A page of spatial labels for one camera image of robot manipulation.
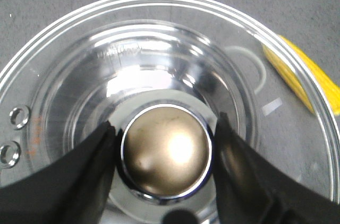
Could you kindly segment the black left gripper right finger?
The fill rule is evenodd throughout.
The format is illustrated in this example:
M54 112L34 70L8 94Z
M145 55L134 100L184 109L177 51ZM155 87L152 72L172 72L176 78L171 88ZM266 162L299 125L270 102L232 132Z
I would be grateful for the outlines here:
M339 205L297 183L250 147L220 113L214 134L220 223L339 223Z

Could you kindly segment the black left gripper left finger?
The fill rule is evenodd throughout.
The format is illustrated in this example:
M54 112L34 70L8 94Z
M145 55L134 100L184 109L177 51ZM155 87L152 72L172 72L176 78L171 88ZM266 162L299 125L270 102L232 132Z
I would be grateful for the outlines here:
M115 139L104 122L53 164L1 188L1 223L98 223L114 176Z

